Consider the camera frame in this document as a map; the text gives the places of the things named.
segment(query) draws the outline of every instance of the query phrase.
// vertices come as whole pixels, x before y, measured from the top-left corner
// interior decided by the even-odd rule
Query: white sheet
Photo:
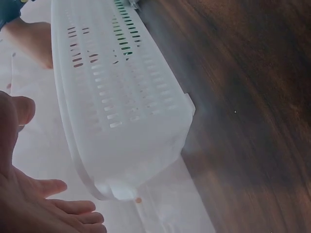
[[[50,16],[50,0],[30,2],[23,9],[27,21],[50,21]],[[36,102],[35,118],[19,134],[15,166],[34,178],[64,180],[68,190],[54,198],[94,201],[111,233],[215,232],[181,158],[139,189],[142,203],[95,200],[71,162],[53,72],[1,40],[0,35],[0,89]]]

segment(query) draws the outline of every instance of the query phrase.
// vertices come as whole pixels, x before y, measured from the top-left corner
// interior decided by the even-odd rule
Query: finger
[[[95,224],[104,222],[103,215],[96,212],[82,215],[74,215],[74,217],[83,224]]]
[[[64,192],[67,189],[65,182],[60,180],[35,180],[35,189],[44,198]]]
[[[96,207],[95,204],[88,200],[65,201],[65,200],[51,200],[51,202],[62,211],[70,215],[81,215],[93,212]]]
[[[0,91],[0,173],[9,175],[12,153],[17,140],[17,113],[12,97]]]
[[[27,97],[12,97],[16,109],[18,125],[28,124],[35,115],[35,102]]]
[[[85,228],[89,233],[107,233],[107,229],[103,224],[86,224]]]

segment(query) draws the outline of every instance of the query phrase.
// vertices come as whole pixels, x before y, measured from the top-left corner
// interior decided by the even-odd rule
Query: wooden floor
[[[311,0],[141,0],[197,111],[183,157],[218,233],[311,233]]]

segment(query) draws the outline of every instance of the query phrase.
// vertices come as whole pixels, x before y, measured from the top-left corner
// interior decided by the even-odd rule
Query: dark wood surface
[[[183,158],[218,233],[311,233],[311,0],[142,0],[197,108]]]

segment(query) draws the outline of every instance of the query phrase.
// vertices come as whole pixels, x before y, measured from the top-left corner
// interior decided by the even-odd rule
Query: blue object
[[[0,0],[0,30],[5,24],[20,17],[20,10],[27,1],[28,0]]]

